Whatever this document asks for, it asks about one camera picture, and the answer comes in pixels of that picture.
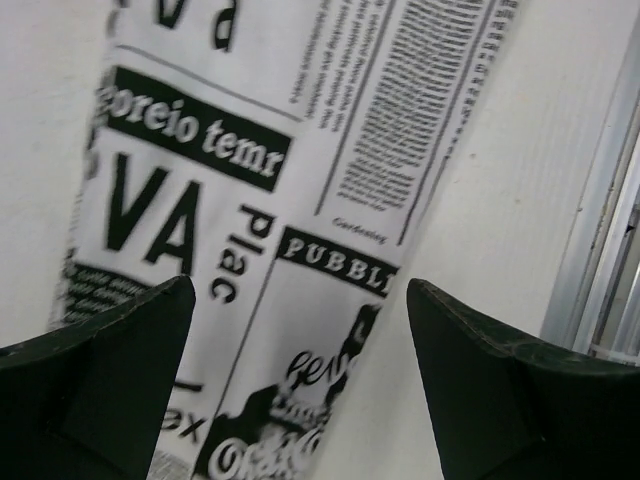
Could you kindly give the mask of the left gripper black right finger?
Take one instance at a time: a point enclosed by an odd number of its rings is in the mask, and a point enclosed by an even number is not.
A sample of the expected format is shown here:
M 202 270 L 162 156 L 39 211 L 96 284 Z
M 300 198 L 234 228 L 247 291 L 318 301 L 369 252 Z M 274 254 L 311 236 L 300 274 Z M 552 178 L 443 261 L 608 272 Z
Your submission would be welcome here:
M 436 287 L 407 287 L 447 479 L 635 479 L 639 370 L 547 343 Z

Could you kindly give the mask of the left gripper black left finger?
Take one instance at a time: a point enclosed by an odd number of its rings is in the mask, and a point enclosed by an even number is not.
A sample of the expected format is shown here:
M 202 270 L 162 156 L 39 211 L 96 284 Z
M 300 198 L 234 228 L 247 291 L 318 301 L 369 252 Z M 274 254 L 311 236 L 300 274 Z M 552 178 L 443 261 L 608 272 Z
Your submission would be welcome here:
M 2 348 L 2 478 L 145 478 L 194 306 L 178 276 Z

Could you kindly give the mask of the newspaper print trousers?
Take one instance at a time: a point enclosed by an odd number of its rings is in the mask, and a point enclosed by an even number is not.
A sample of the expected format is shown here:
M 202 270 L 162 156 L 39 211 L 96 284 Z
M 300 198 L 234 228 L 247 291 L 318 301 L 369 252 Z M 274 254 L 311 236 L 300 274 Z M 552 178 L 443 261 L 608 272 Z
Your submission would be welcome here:
M 516 1 L 115 1 L 49 320 L 196 291 L 151 479 L 301 479 Z

